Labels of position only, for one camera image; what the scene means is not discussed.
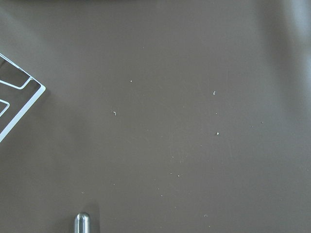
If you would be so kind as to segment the steel muddler black tip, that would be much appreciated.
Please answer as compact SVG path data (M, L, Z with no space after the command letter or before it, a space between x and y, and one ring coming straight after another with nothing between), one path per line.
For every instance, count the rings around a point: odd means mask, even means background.
M74 233L90 233L90 216L88 213L77 214L74 220Z

